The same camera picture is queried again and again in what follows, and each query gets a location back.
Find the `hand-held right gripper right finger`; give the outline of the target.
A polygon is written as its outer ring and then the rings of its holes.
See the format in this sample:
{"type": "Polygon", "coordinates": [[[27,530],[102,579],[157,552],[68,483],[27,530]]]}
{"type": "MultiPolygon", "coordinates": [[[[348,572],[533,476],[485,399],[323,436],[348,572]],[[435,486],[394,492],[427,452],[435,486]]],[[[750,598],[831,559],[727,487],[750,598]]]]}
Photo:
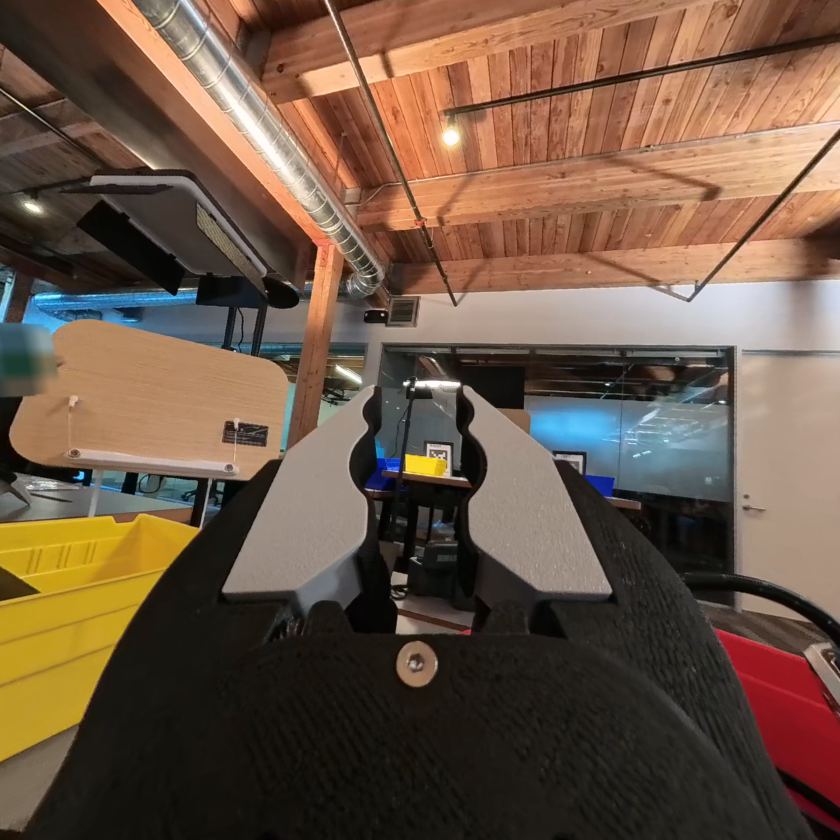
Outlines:
{"type": "Polygon", "coordinates": [[[549,452],[469,385],[457,394],[458,571],[487,610],[606,603],[613,588],[549,452]]]}

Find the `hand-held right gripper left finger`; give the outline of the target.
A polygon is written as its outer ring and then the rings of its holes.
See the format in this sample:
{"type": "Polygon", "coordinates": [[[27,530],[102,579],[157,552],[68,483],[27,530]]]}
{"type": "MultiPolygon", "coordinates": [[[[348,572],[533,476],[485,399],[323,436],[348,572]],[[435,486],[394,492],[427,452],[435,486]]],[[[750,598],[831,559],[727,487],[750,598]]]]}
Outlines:
{"type": "Polygon", "coordinates": [[[229,601],[287,602],[305,617],[336,602],[361,632],[394,632],[396,604],[375,504],[382,390],[364,387],[281,461],[224,583],[229,601]]]}

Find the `black box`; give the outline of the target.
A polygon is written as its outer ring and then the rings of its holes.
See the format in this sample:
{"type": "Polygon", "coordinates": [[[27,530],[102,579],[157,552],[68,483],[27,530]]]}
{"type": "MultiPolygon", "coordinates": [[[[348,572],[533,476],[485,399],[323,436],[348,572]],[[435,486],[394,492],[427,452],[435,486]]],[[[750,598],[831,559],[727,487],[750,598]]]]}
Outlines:
{"type": "Polygon", "coordinates": [[[420,554],[408,561],[408,594],[451,600],[458,579],[457,561],[457,542],[432,541],[425,544],[420,554]]]}

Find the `black lamp stand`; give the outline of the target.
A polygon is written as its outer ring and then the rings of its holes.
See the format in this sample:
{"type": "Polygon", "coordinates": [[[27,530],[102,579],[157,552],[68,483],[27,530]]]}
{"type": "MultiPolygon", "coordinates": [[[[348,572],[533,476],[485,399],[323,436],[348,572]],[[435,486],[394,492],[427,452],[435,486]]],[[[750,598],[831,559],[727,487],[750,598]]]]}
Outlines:
{"type": "Polygon", "coordinates": [[[392,515],[391,515],[391,528],[390,528],[390,537],[393,542],[396,542],[397,536],[397,525],[398,525],[398,513],[399,508],[401,506],[401,498],[403,495],[403,485],[404,485],[404,475],[406,473],[406,457],[408,454],[410,438],[411,438],[411,428],[413,424],[413,413],[414,413],[414,405],[417,401],[417,394],[420,393],[420,398],[431,398],[431,391],[430,389],[424,385],[423,383],[426,381],[426,376],[424,374],[413,374],[409,376],[406,385],[406,411],[405,416],[402,422],[402,442],[399,451],[400,456],[400,464],[397,471],[397,477],[395,479],[395,494],[392,504],[392,515]]]}

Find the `glass window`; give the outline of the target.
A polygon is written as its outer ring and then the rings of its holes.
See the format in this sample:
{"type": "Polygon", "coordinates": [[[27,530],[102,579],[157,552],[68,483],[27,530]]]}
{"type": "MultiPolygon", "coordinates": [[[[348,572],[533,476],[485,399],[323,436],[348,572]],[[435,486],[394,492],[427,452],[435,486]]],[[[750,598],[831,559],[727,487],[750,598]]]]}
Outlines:
{"type": "MultiPolygon", "coordinates": [[[[469,385],[498,408],[528,411],[551,456],[584,451],[586,474],[614,477],[613,497],[637,504],[622,514],[676,571],[730,573],[732,363],[717,348],[386,344],[377,453],[399,456],[409,376],[469,385]]],[[[430,391],[416,399],[408,454],[452,443],[461,477],[455,391],[430,391]]]]}

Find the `large yellow plastic bin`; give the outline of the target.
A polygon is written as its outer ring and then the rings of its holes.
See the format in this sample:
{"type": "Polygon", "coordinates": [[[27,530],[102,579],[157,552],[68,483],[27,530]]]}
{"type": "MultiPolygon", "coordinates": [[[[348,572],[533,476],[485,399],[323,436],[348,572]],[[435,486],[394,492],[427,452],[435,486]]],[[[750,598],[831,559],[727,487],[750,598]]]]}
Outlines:
{"type": "Polygon", "coordinates": [[[198,530],[140,514],[1,527],[1,761],[75,727],[133,615],[198,530]]]}

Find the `white door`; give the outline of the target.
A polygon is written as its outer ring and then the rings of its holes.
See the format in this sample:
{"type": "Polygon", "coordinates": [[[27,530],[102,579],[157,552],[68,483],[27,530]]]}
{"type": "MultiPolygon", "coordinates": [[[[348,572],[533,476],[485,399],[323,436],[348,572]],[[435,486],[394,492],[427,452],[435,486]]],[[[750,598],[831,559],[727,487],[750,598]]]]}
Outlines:
{"type": "Polygon", "coordinates": [[[839,615],[838,353],[742,351],[736,571],[839,615]]]}

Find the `red plastic bin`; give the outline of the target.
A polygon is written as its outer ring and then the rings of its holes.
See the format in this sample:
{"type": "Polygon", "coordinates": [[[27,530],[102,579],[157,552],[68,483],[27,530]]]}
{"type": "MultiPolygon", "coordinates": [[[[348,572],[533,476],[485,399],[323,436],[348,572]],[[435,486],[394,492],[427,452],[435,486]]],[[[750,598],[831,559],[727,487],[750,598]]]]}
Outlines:
{"type": "Polygon", "coordinates": [[[839,838],[839,720],[805,658],[717,630],[770,759],[817,838],[839,838]]]}

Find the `black ceiling rod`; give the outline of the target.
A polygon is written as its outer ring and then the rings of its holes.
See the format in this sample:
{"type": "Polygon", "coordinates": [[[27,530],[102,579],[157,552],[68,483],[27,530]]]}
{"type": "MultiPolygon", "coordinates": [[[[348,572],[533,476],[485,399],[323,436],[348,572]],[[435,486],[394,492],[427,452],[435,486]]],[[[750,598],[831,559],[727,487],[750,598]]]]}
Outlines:
{"type": "Polygon", "coordinates": [[[680,299],[686,303],[691,303],[697,299],[699,294],[711,284],[714,279],[717,279],[720,273],[734,257],[742,250],[742,248],[755,236],[758,231],[764,226],[772,216],[782,207],[782,205],[795,193],[799,186],[802,186],[804,181],[814,172],[814,169],[822,163],[825,158],[832,152],[839,143],[839,129],[837,129],[832,136],[824,143],[818,152],[803,166],[803,168],[796,174],[792,181],[782,190],[782,192],[773,199],[773,201],[766,207],[761,215],[750,225],[743,235],[730,247],[729,251],[724,255],[716,265],[709,271],[709,273],[702,279],[695,282],[692,291],[687,297],[680,299]]]}

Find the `metal sprinkler pipe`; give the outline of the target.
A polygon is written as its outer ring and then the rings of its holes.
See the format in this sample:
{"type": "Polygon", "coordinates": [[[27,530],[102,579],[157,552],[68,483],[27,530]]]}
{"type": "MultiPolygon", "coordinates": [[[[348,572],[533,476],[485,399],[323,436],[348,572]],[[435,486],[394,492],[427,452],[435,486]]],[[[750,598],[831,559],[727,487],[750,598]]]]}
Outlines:
{"type": "Polygon", "coordinates": [[[328,15],[332,21],[332,24],[337,30],[337,34],[339,37],[339,41],[343,48],[343,51],[351,65],[351,69],[353,71],[353,75],[358,83],[358,88],[363,96],[366,108],[371,115],[371,119],[374,122],[374,126],[381,138],[381,141],[385,147],[385,151],[387,152],[392,169],[394,174],[397,177],[397,181],[401,186],[403,193],[406,197],[408,205],[413,213],[413,221],[416,229],[420,232],[423,244],[428,252],[435,268],[437,269],[437,273],[441,281],[444,284],[445,291],[448,295],[450,302],[452,303],[453,307],[456,308],[459,304],[459,301],[456,299],[454,291],[450,286],[448,276],[446,271],[443,267],[442,260],[439,256],[438,250],[434,244],[433,236],[429,233],[427,227],[427,220],[424,215],[421,214],[419,206],[417,204],[417,200],[413,193],[412,187],[409,185],[409,182],[406,178],[406,174],[404,172],[403,166],[399,160],[399,157],[396,152],[396,147],[392,141],[390,134],[387,131],[385,126],[385,121],[383,120],[382,113],[379,110],[377,103],[375,101],[373,92],[371,90],[371,86],[369,81],[367,80],[366,75],[364,74],[364,70],[361,64],[361,60],[358,57],[356,50],[354,48],[353,42],[351,40],[350,34],[343,22],[341,17],[341,13],[337,8],[334,1],[323,1],[323,5],[325,6],[328,15]]]}

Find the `wooden post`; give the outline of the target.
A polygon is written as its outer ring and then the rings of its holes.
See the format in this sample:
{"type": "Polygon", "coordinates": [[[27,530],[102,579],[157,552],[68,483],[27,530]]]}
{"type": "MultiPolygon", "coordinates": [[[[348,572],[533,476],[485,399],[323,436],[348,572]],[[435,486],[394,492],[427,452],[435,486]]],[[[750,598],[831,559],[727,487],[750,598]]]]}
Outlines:
{"type": "Polygon", "coordinates": [[[286,450],[300,442],[319,423],[322,389],[342,273],[343,256],[338,249],[334,245],[319,246],[286,450]]]}

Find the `silver air duct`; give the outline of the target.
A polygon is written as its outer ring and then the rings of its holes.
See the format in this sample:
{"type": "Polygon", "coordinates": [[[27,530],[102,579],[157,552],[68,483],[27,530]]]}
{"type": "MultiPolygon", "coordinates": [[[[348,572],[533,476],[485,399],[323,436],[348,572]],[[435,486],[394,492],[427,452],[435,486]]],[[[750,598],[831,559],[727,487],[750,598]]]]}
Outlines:
{"type": "Polygon", "coordinates": [[[350,267],[348,295],[374,295],[385,264],[204,2],[136,1],[154,31],[268,165],[350,267]]]}

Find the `black ceiling rail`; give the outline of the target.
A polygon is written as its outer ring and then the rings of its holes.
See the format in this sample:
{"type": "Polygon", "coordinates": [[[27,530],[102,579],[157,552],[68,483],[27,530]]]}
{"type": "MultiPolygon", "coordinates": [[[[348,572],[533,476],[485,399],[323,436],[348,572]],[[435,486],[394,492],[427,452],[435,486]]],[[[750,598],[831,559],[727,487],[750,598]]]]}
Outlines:
{"type": "Polygon", "coordinates": [[[455,106],[442,111],[442,115],[444,115],[447,119],[454,119],[456,117],[475,112],[482,112],[503,107],[513,107],[544,99],[570,96],[579,92],[594,91],[599,88],[609,88],[649,79],[677,75],[683,72],[712,69],[714,67],[738,64],[743,61],[781,56],[796,51],[816,49],[825,46],[837,46],[838,44],[839,34],[803,38],[783,44],[745,49],[726,55],[693,59],[674,65],[658,66],[644,70],[637,70],[635,72],[621,73],[610,77],[600,77],[593,80],[575,82],[570,85],[560,87],[532,91],[530,93],[518,94],[516,96],[508,96],[506,98],[498,98],[489,101],[470,103],[463,106],[455,106]]]}

